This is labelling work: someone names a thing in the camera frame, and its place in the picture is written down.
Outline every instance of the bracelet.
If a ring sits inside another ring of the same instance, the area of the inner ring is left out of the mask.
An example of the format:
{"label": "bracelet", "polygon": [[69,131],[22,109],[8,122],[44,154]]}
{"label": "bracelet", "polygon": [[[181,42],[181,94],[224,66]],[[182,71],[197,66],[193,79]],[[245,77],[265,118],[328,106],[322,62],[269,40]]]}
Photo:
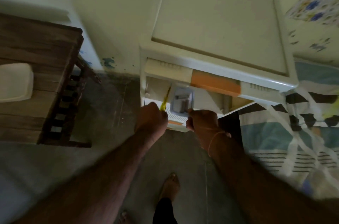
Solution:
{"label": "bracelet", "polygon": [[211,157],[210,156],[210,146],[211,146],[211,144],[212,144],[212,142],[213,142],[213,140],[214,140],[214,138],[217,136],[217,135],[219,135],[219,134],[222,134],[222,133],[224,133],[226,136],[228,136],[228,137],[231,137],[231,134],[230,133],[226,133],[225,131],[219,131],[219,132],[217,132],[217,133],[215,133],[214,134],[214,136],[212,137],[212,140],[211,140],[211,142],[210,142],[210,144],[209,144],[209,148],[207,149],[207,154],[208,154],[208,156],[209,157]]}

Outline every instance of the orange stripe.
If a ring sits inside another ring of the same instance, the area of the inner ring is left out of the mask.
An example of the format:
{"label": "orange stripe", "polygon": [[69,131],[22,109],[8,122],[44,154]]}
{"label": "orange stripe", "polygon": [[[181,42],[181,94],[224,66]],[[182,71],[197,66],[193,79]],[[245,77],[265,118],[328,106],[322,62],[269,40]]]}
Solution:
{"label": "orange stripe", "polygon": [[169,123],[169,124],[180,125],[180,126],[182,125],[182,123],[181,123],[181,122],[172,121],[172,120],[169,120],[169,121],[168,121],[168,123]]}
{"label": "orange stripe", "polygon": [[233,97],[241,94],[241,87],[236,80],[199,70],[193,70],[191,86]]}

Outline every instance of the hand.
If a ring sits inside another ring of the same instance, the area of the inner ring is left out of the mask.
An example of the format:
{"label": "hand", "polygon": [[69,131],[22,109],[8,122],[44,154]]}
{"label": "hand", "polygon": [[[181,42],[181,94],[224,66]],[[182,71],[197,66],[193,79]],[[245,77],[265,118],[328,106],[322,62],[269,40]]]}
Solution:
{"label": "hand", "polygon": [[167,124],[167,113],[160,111],[158,106],[151,102],[149,105],[141,107],[134,131],[149,132],[155,142],[165,133]]}
{"label": "hand", "polygon": [[218,116],[213,111],[189,109],[189,117],[186,127],[195,132],[200,141],[201,147],[208,150],[212,138],[223,130],[218,127]]}

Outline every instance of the wooden table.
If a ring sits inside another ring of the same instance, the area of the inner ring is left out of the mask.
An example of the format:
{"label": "wooden table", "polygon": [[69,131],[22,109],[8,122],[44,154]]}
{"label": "wooden table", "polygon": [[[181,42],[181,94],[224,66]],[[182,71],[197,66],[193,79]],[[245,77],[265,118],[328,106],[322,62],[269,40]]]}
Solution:
{"label": "wooden table", "polygon": [[0,64],[29,63],[34,73],[31,99],[0,103],[0,141],[91,146],[70,141],[87,77],[101,83],[78,56],[81,34],[79,28],[0,14]]}

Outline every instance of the black pants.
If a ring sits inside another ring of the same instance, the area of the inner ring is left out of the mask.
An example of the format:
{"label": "black pants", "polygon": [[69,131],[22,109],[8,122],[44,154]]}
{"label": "black pants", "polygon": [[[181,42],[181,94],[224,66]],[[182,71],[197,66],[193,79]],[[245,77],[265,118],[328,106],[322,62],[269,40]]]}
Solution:
{"label": "black pants", "polygon": [[153,224],[178,224],[174,218],[173,207],[169,198],[162,198],[155,209]]}

